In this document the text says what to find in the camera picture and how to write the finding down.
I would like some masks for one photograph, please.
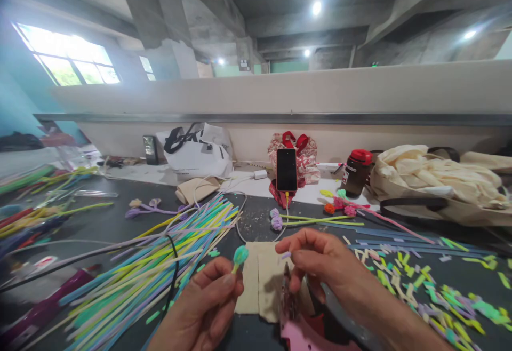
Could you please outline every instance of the hand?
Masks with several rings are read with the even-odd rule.
[[[244,292],[242,273],[218,257],[194,275],[169,309],[148,351],[211,351],[229,328],[236,300]]]
[[[421,318],[393,297],[334,235],[303,228],[276,244],[276,252],[292,253],[295,267],[290,290],[296,293],[308,274],[313,293],[325,302],[320,282],[326,283],[341,306],[395,351],[451,349]]]

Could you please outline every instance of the mint green pipe cleaner bud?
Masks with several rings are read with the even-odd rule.
[[[240,265],[242,265],[249,256],[249,250],[246,246],[240,246],[235,251],[235,256],[233,256],[233,263],[235,266],[233,267],[232,274],[236,274]]]

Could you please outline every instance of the window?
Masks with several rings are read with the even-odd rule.
[[[119,83],[103,46],[76,35],[13,23],[24,43],[56,85]]]
[[[144,67],[144,71],[146,71],[146,75],[148,76],[149,80],[155,80],[155,75],[153,74],[153,69],[151,68],[151,64],[149,63],[149,59],[146,57],[141,57],[140,62],[142,63],[142,66]]]

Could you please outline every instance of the beige cardboard sheet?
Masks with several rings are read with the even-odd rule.
[[[279,321],[279,297],[283,281],[284,265],[292,261],[281,260],[275,252],[275,243],[248,242],[249,257],[244,264],[244,293],[238,298],[235,312],[238,314],[259,314],[269,323]],[[313,303],[304,280],[300,291],[302,309],[309,315],[314,314]]]

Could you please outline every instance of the white bag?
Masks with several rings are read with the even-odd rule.
[[[233,148],[228,131],[207,123],[193,123],[158,132],[158,141],[173,172],[182,180],[209,175],[226,178],[233,170]]]

